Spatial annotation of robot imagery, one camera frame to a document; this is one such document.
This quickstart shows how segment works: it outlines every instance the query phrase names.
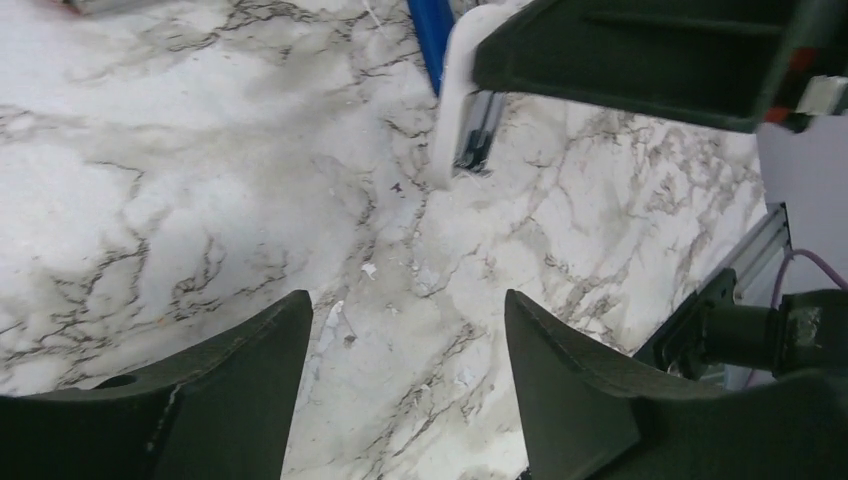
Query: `red component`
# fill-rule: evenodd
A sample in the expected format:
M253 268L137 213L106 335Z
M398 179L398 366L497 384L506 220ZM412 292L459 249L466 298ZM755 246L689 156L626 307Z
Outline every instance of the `red component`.
M786 120L786 117L789 116L789 110L786 107L771 107L766 112L766 117L763 119L764 122L768 123L783 123Z
M815 48L796 49L789 60L789 70L800 73L809 69L816 60L816 54L818 54L818 50Z
M792 58L789 59L789 71L783 77L783 87L799 82L801 73L809 70L816 61L818 50L815 48L798 48L792 52ZM768 123L783 123L784 120L792 113L792 109L780 105L773 105L767 112L764 122Z

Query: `small debris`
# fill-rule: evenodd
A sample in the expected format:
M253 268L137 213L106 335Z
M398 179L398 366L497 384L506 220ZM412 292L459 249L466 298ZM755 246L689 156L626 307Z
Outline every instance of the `small debris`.
M475 380L475 376L471 373L467 367L463 368L462 371L459 372L459 375L456 376L453 383L454 385L461 385L465 388L468 388Z
M377 273L377 266L373 263L366 263L362 266L362 271L365 272L366 275L368 275L368 278L374 280L374 274Z

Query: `blue handle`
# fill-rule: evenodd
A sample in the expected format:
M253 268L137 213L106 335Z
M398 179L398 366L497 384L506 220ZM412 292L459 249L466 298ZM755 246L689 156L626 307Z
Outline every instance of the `blue handle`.
M449 0L407 0L412 23L418 35L418 45L424 56L424 65L430 74L433 91L439 95L442 86L445 51L448 35L453 28L453 12Z

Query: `marble surface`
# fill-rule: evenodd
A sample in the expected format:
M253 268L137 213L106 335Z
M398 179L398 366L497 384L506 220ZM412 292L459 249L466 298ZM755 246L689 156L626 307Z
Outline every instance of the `marble surface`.
M519 95L495 174L431 191L403 1L0 20L0 392L91 386L307 289L286 480L514 479L506 289L632 352L765 213L751 136Z

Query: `purple cable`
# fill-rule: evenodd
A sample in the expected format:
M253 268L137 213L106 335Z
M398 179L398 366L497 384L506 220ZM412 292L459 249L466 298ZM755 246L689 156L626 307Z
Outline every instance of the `purple cable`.
M771 294L771 308L778 307L780 302L780 291L783 287L783 279L786 277L786 270L789 269L789 262L798 255L812 260L813 263L815 263L833 281L833 283L842 290L848 291L848 282L846 282L833 267L828 265L823 258L810 250L799 248L797 250L790 250L786 256L783 257L783 261L780 262L780 269L777 271L777 280L774 282L774 291L772 291ZM751 373L748 375L748 380L745 381L746 388L751 386L751 381L754 379L754 372L756 372L756 370L751 370Z

